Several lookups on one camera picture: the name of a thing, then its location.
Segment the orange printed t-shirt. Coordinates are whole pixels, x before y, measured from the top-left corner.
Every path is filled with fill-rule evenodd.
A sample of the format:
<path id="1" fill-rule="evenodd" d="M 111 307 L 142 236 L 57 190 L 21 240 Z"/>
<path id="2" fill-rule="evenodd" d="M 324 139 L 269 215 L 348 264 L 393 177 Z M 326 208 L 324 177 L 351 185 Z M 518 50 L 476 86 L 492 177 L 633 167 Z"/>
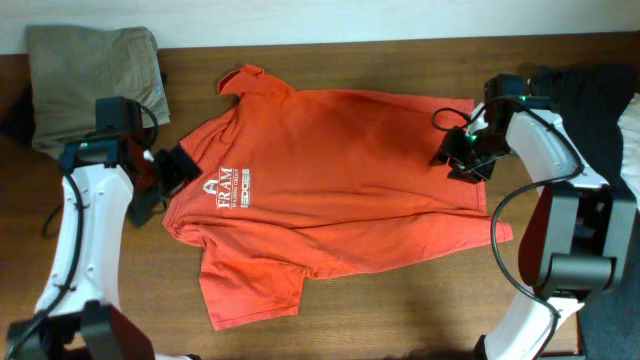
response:
<path id="1" fill-rule="evenodd" d="M 470 99 L 298 90 L 246 65 L 223 78 L 238 102 L 181 140 L 202 174 L 170 202 L 172 237 L 203 250 L 216 330 L 298 312 L 308 279 L 378 273 L 487 245 L 481 184 L 430 164 Z"/>

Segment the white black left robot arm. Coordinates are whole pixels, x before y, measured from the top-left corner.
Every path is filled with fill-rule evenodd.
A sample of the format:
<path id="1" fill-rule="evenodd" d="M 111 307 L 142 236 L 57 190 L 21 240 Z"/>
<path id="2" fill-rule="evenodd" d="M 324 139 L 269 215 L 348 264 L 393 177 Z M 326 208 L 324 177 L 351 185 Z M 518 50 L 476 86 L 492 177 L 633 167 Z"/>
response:
<path id="1" fill-rule="evenodd" d="M 9 327 L 7 358 L 162 360 L 121 310 L 123 226 L 144 225 L 201 170 L 181 146 L 152 150 L 158 128 L 143 125 L 152 115 L 132 99 L 99 99 L 94 131 L 65 144 L 52 268 L 33 317 Z"/>

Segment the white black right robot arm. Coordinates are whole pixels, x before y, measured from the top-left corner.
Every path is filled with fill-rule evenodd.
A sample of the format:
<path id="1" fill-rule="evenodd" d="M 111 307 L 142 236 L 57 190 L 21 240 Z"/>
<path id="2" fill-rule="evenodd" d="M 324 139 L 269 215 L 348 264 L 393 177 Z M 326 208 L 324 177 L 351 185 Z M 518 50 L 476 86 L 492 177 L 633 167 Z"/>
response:
<path id="1" fill-rule="evenodd" d="M 523 162 L 538 201 L 522 237 L 515 297 L 481 336 L 478 359 L 538 359 L 561 324 L 622 281 L 637 200 L 621 176 L 618 120 L 632 82 L 609 74 L 500 74 L 484 102 L 445 129 L 433 157 L 452 179 L 488 181 L 496 162 Z"/>

